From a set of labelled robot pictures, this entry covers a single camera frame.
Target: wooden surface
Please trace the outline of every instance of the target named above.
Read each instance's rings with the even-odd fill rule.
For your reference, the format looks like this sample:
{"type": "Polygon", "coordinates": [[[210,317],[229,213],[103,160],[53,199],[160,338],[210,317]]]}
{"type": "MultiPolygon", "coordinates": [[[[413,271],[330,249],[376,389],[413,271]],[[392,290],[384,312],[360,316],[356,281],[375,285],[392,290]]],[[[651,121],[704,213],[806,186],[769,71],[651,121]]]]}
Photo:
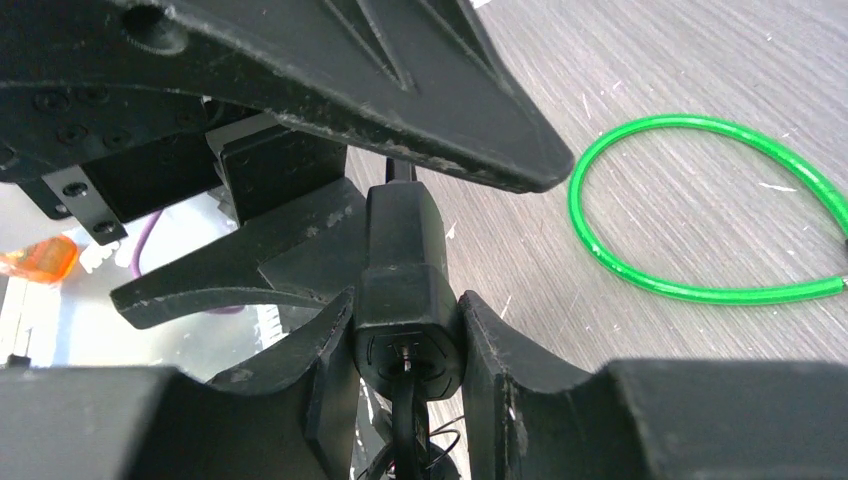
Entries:
{"type": "MultiPolygon", "coordinates": [[[[845,0],[494,0],[478,13],[575,153],[638,117],[709,114],[780,138],[848,191],[845,0]]],[[[360,184],[379,182],[378,159],[360,153],[353,163],[360,184]]],[[[477,290],[580,367],[613,357],[848,361],[848,293],[753,308],[655,296],[590,258],[567,218],[565,186],[516,196],[421,177],[452,233],[456,292],[477,290]]],[[[585,202],[613,251],[674,280],[741,287],[848,274],[845,238],[812,194],[709,133],[623,141],[593,169],[585,202]]]]}

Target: green cable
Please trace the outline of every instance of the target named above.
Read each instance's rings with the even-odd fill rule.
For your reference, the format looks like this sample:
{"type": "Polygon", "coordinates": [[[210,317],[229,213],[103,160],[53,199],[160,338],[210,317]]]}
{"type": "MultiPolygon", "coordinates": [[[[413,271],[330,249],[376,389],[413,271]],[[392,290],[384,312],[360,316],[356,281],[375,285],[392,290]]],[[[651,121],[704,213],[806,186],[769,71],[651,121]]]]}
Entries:
{"type": "Polygon", "coordinates": [[[574,224],[574,229],[577,231],[580,241],[601,265],[624,280],[651,292],[700,303],[769,305],[826,297],[845,290],[848,280],[838,276],[793,285],[762,288],[709,288],[687,285],[639,271],[603,246],[586,222],[586,216],[583,212],[581,194],[589,168],[604,150],[622,138],[644,130],[669,127],[692,128],[718,133],[765,153],[804,182],[807,188],[830,211],[845,235],[848,236],[848,200],[830,180],[797,153],[760,132],[719,118],[682,113],[657,115],[624,124],[601,136],[583,154],[571,177],[568,191],[568,209],[571,222],[574,224]]]}

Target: green hose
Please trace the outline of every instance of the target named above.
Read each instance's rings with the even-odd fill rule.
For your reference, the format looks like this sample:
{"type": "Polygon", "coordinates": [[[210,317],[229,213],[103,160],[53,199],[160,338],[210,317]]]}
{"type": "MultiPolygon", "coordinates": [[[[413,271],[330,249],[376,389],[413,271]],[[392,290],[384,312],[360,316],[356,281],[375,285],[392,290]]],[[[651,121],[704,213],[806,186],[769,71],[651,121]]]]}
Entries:
{"type": "Polygon", "coordinates": [[[583,184],[589,168],[604,150],[622,138],[643,130],[669,127],[715,132],[765,153],[804,182],[807,188],[830,211],[845,235],[848,236],[848,200],[827,178],[797,153],[760,132],[726,120],[689,114],[657,115],[624,124],[601,136],[583,154],[572,174],[568,191],[568,209],[571,221],[580,241],[601,265],[624,280],[651,292],[680,300],[720,305],[769,305],[795,302],[836,295],[845,289],[846,280],[838,276],[793,285],[762,288],[708,288],[687,285],[639,271],[623,262],[603,246],[586,222],[581,201],[583,184]]]}

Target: translucent orange object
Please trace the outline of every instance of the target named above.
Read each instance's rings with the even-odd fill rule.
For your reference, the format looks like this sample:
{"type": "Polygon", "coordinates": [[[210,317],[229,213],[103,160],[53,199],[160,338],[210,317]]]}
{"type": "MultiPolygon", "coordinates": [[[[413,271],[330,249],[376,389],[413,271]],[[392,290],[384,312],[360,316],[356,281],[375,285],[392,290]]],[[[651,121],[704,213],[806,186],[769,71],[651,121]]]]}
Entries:
{"type": "Polygon", "coordinates": [[[0,273],[31,282],[55,283],[71,273],[78,257],[76,244],[59,235],[17,252],[0,254],[0,273]]]}

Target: purple wire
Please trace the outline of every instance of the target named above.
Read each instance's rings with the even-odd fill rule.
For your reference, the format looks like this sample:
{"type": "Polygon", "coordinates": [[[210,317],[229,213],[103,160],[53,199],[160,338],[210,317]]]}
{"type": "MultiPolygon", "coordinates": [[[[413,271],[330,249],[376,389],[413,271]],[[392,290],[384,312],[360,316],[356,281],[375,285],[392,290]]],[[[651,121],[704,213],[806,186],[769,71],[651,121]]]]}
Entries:
{"type": "MultiPolygon", "coordinates": [[[[144,251],[144,246],[147,244],[147,239],[150,238],[150,232],[153,231],[153,227],[156,226],[156,223],[162,216],[162,212],[164,212],[164,210],[159,210],[158,212],[155,212],[150,215],[150,218],[147,219],[147,223],[144,225],[144,228],[141,229],[141,235],[138,236],[138,243],[135,244],[132,260],[130,260],[130,272],[132,272],[133,278],[138,278],[141,276],[141,268],[139,267],[139,263],[141,262],[141,252],[144,251]]],[[[233,313],[239,313],[242,310],[244,310],[243,306],[236,305],[232,307],[222,307],[216,308],[214,310],[208,310],[207,313],[214,313],[218,315],[230,315],[233,313]]]]}

